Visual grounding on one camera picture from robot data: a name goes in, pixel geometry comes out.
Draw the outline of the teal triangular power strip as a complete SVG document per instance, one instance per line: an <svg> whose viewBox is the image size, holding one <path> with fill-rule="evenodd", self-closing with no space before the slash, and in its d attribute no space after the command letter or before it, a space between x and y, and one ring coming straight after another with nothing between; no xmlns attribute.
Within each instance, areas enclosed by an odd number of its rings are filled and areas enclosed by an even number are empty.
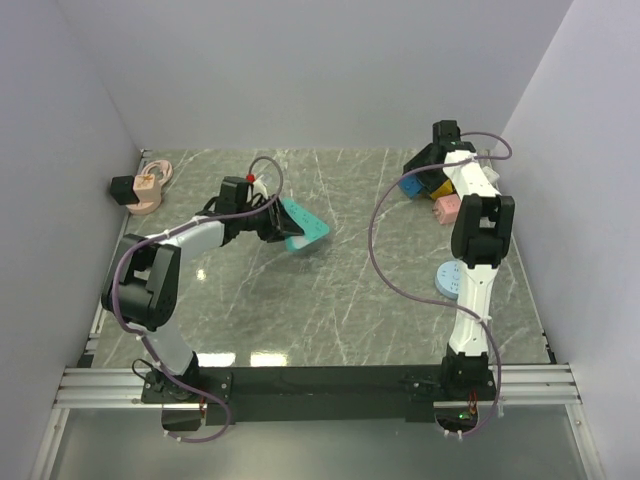
<svg viewBox="0 0 640 480"><path fill-rule="evenodd" d="M303 231L302 235L291 236L285 240L285 246L289 252L299 251L329 234L330 228L324 221L293 199L283 198L281 202L286 213Z"/></svg>

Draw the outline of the blue cube plug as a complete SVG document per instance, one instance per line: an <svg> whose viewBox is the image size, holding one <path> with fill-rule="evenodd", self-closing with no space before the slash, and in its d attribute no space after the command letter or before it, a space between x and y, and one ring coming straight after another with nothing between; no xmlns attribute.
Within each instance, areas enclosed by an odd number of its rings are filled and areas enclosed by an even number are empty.
<svg viewBox="0 0 640 480"><path fill-rule="evenodd" d="M399 189L410 200L419 198L424 193L424 186L416 175L407 176L398 183Z"/></svg>

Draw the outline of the light blue round socket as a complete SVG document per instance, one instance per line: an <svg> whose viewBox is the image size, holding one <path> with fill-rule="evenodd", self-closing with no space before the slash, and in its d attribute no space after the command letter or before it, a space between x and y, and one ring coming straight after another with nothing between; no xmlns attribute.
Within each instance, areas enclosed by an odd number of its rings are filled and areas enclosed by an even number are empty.
<svg viewBox="0 0 640 480"><path fill-rule="evenodd" d="M462 284L462 269L459 260L442 263L435 275L435 286L438 292L449 300L456 301Z"/></svg>

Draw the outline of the pink round socket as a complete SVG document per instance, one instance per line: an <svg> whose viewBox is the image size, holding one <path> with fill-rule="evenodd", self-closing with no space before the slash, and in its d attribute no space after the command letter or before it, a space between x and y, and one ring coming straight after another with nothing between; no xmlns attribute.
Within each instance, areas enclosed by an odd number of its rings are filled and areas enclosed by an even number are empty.
<svg viewBox="0 0 640 480"><path fill-rule="evenodd" d="M144 216L153 213L161 205L162 199L154 199L150 201L138 201L137 203L127 204L126 208L131 215Z"/></svg>

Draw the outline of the beige pink cube plug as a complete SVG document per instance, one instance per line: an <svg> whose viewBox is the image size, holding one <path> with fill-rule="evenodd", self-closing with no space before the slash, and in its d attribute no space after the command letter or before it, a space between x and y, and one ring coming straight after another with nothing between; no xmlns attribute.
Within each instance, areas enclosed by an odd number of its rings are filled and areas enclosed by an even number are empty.
<svg viewBox="0 0 640 480"><path fill-rule="evenodd" d="M139 203L157 203L161 200L161 185L155 174L134 177L133 193Z"/></svg>

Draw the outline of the black cube plug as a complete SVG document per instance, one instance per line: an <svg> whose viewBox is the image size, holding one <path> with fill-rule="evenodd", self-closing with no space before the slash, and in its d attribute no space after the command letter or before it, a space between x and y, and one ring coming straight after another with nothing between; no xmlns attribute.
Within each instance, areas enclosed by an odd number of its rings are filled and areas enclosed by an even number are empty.
<svg viewBox="0 0 640 480"><path fill-rule="evenodd" d="M132 175L116 176L111 179L109 195L118 205L135 205L139 199L134 192L135 177Z"/></svg>

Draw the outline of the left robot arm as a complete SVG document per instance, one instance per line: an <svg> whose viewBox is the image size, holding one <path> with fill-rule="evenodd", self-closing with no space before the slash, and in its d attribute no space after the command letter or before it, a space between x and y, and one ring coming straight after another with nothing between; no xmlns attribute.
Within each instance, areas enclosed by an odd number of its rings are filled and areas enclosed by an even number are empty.
<svg viewBox="0 0 640 480"><path fill-rule="evenodd" d="M242 232L266 243L302 237L304 229L253 175L227 176L219 193L189 222L152 236L125 235L107 274L101 302L120 326L135 334L165 376L164 389L176 401L193 399L200 388L197 354L171 318L181 267Z"/></svg>

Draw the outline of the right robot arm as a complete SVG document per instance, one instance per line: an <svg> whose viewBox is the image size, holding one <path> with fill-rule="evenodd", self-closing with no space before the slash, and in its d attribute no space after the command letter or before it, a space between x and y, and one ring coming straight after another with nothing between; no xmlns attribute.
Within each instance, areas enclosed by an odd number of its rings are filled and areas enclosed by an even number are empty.
<svg viewBox="0 0 640 480"><path fill-rule="evenodd" d="M487 324L493 284L511 243L515 200L500 194L463 139L454 120L433 124L432 141L403 167L400 188L409 198L442 200L454 195L460 206L451 235L451 251L460 272L453 332L443 358L439 387L460 399L489 387Z"/></svg>

